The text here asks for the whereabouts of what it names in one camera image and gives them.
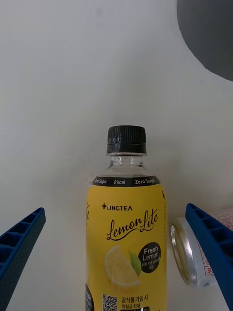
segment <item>black bottle cap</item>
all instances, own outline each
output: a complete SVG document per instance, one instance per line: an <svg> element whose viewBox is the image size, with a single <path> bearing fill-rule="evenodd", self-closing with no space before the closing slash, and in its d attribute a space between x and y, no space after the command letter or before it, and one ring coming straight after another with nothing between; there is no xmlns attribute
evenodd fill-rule
<svg viewBox="0 0 233 311"><path fill-rule="evenodd" d="M107 154L129 152L146 154L146 131L134 125L112 126L108 130Z"/></svg>

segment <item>green leaf illustration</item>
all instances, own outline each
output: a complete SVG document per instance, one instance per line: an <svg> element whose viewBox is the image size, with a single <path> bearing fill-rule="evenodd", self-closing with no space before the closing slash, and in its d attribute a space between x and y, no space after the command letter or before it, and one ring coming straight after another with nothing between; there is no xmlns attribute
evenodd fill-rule
<svg viewBox="0 0 233 311"><path fill-rule="evenodd" d="M134 268L137 275L139 276L142 270L141 261L135 254L131 253L130 251L129 251L129 254L130 254L131 265Z"/></svg>

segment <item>yellow label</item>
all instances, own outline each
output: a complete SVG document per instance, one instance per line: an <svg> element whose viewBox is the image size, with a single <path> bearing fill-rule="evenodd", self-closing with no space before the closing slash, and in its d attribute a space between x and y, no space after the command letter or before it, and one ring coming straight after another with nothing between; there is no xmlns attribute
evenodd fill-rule
<svg viewBox="0 0 233 311"><path fill-rule="evenodd" d="M166 311L166 198L155 176L97 177L90 188L85 305Z"/></svg>

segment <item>lemon tea bottle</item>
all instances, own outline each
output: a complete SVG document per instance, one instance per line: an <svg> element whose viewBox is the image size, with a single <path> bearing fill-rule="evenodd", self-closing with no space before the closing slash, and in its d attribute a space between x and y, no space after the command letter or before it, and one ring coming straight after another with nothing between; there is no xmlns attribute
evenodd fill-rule
<svg viewBox="0 0 233 311"><path fill-rule="evenodd" d="M166 197L139 126L108 132L110 166L86 205L86 311L166 311Z"/></svg>

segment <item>can lid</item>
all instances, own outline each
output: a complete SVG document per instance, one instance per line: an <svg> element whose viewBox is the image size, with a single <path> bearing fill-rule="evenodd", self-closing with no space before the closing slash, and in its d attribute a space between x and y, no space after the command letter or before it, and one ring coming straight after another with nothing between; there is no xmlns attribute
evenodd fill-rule
<svg viewBox="0 0 233 311"><path fill-rule="evenodd" d="M175 257L178 270L184 282L192 287L197 286L197 270L193 258L192 248L187 237L187 232L184 229L183 219L176 219L171 224L171 245Z"/></svg>
<svg viewBox="0 0 233 311"><path fill-rule="evenodd" d="M108 130L107 154L115 152L147 153L146 131L136 125L112 126Z"/></svg>

